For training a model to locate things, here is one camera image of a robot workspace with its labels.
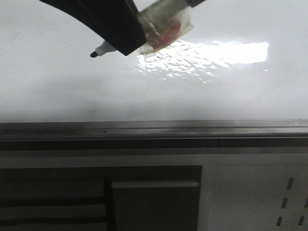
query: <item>whiteboard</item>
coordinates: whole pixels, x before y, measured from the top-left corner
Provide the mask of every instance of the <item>whiteboard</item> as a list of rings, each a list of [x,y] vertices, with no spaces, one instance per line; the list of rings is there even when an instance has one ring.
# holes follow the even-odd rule
[[[140,9],[153,0],[136,0]],[[38,0],[0,1],[0,122],[308,118],[308,1],[207,0],[150,57]]]

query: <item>clear plastic tape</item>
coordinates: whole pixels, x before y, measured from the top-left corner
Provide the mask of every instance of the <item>clear plastic tape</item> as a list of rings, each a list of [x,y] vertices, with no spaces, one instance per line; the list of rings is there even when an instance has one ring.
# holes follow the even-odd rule
[[[147,37],[140,54],[159,51],[192,29],[187,6],[184,0],[160,0],[139,14]]]

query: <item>dark panel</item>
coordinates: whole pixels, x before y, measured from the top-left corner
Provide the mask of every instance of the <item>dark panel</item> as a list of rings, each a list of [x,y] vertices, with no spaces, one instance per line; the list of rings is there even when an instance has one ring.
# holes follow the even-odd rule
[[[0,151],[81,150],[132,148],[217,147],[218,139],[102,140],[102,141],[18,141],[0,142]]]
[[[3,182],[38,182],[45,181],[45,187],[61,182],[71,182],[78,186],[78,181],[102,180],[194,180],[201,179],[201,166],[164,166],[164,167],[95,167],[95,168],[52,168],[52,169],[0,169],[0,181]]]
[[[116,231],[116,217],[115,217],[115,202],[114,193],[111,187],[111,181],[104,183],[104,196],[106,198],[106,220],[108,231]]]
[[[65,199],[36,199],[36,200],[0,200],[0,208],[29,207],[29,206],[77,206],[96,205],[105,203],[104,197],[65,198]]]
[[[95,218],[19,218],[0,220],[0,227],[22,224],[94,224],[105,223],[105,217]]]
[[[44,200],[103,196],[102,181],[1,182],[0,200]]]
[[[116,189],[118,230],[196,231],[199,188]]]
[[[1,231],[107,231],[105,223],[95,224],[26,224],[1,227]]]
[[[199,5],[200,3],[204,2],[205,0],[186,0],[186,2],[191,6],[195,7],[196,5]]]
[[[219,147],[308,147],[308,138],[220,139]]]

